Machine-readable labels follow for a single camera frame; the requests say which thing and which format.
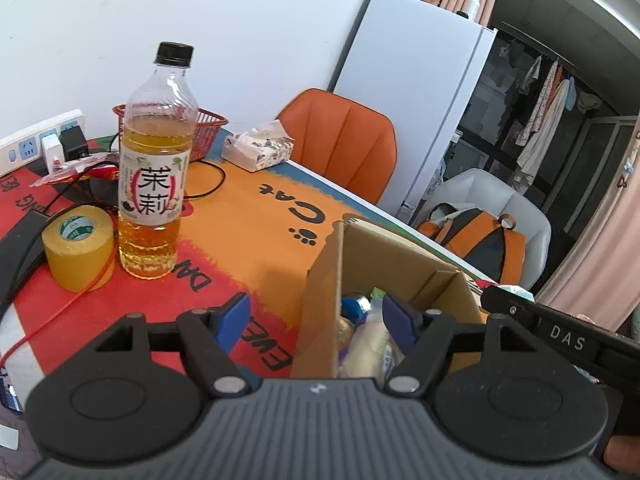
power socket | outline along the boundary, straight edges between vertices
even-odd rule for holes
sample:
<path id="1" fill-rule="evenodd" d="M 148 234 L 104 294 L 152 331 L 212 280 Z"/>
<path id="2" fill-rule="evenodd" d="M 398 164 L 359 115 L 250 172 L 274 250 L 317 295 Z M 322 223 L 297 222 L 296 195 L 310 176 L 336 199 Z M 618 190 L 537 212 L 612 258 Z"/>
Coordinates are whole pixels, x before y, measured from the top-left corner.
<path id="1" fill-rule="evenodd" d="M 29 164 L 42 156 L 42 139 L 60 137 L 64 130 L 80 126 L 84 130 L 84 115 L 78 109 L 56 115 L 0 139 L 0 176 Z"/>

white chair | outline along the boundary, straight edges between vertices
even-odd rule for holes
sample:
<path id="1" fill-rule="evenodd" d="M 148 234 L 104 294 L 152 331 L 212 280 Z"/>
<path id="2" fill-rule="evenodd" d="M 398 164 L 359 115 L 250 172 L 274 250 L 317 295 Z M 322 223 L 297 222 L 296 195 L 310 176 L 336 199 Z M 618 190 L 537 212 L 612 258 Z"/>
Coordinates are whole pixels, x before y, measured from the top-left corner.
<path id="1" fill-rule="evenodd" d="M 540 209 L 491 173 L 472 169 L 438 186 L 413 224 L 428 220 L 431 211 L 443 202 L 473 203 L 496 218 L 504 213 L 513 216 L 515 230 L 527 241 L 520 286 L 528 289 L 536 282 L 545 268 L 551 240 L 551 224 Z"/>

black bottle cap on refrigerator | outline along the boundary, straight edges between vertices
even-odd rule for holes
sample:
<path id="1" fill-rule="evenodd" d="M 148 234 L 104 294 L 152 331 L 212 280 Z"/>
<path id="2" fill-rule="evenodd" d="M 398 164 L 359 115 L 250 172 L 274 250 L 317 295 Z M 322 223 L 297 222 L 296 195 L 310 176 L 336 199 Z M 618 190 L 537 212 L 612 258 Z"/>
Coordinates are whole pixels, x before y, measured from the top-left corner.
<path id="1" fill-rule="evenodd" d="M 158 46 L 155 62 L 161 65 L 188 68 L 191 66 L 192 55 L 193 47 L 191 45 L 163 41 Z"/>

tape roll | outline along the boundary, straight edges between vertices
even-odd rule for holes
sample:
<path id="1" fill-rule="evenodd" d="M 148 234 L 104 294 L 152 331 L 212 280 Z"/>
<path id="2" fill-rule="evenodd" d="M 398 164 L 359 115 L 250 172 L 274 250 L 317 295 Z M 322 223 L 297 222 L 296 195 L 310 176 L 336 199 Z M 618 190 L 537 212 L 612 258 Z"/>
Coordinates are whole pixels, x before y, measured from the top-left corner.
<path id="1" fill-rule="evenodd" d="M 102 209 L 81 205 L 56 218 L 42 232 L 49 269 L 56 283 L 78 292 L 104 267 L 113 251 L 113 222 Z M 91 290 L 103 286 L 113 274 L 115 261 Z"/>

white refrigerator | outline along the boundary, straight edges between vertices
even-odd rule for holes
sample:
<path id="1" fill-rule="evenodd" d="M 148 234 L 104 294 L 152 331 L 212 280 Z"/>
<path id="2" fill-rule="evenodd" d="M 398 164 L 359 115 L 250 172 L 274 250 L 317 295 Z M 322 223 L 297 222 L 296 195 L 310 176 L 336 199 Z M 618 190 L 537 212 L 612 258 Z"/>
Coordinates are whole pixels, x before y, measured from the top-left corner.
<path id="1" fill-rule="evenodd" d="M 371 0 L 334 93 L 386 115 L 398 163 L 378 206 L 408 222 L 447 151 L 496 32 L 421 0 Z"/>

